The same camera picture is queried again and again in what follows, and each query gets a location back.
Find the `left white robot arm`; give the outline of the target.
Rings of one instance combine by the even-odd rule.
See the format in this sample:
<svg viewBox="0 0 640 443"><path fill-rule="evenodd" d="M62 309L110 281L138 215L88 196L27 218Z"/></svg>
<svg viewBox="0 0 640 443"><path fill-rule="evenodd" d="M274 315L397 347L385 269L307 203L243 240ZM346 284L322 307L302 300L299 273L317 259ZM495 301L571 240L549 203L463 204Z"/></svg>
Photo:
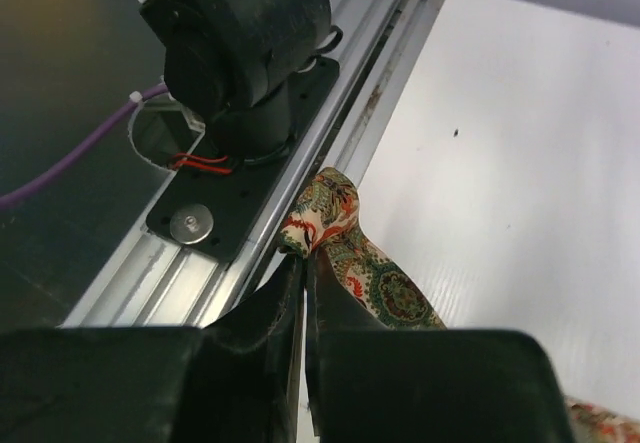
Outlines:
<svg viewBox="0 0 640 443"><path fill-rule="evenodd" d="M169 93L222 155L249 165L286 152L289 80L336 47L330 0L137 0L165 48Z"/></svg>

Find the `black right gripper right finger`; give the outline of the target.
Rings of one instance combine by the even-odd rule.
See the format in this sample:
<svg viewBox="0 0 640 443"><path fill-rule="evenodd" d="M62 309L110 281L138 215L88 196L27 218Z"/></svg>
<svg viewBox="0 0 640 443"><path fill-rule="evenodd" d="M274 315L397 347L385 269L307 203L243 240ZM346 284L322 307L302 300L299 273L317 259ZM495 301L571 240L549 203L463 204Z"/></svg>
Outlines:
<svg viewBox="0 0 640 443"><path fill-rule="evenodd" d="M306 378L324 442L570 442L553 367L511 330L392 330L307 269Z"/></svg>

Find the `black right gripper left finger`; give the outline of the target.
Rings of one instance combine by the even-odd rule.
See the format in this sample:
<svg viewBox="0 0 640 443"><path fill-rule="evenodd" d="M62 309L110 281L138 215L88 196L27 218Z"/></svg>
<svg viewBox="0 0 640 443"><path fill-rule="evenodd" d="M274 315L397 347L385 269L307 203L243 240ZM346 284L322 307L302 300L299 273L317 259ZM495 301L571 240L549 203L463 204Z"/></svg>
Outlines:
<svg viewBox="0 0 640 443"><path fill-rule="evenodd" d="M214 323L1 337L5 442L291 442L303 263Z"/></svg>

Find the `paisley patterned tie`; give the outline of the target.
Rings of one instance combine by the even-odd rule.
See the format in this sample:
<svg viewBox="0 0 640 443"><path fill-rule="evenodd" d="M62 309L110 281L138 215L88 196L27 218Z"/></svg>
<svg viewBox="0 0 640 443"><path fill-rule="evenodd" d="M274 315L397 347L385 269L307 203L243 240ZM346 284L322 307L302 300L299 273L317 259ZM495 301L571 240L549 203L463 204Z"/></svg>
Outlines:
<svg viewBox="0 0 640 443"><path fill-rule="evenodd" d="M363 233L354 184L326 168L302 191L279 234L281 250L299 258L323 251L338 282L376 320L392 330L448 328L411 278ZM570 442L635 442L636 420L565 396Z"/></svg>

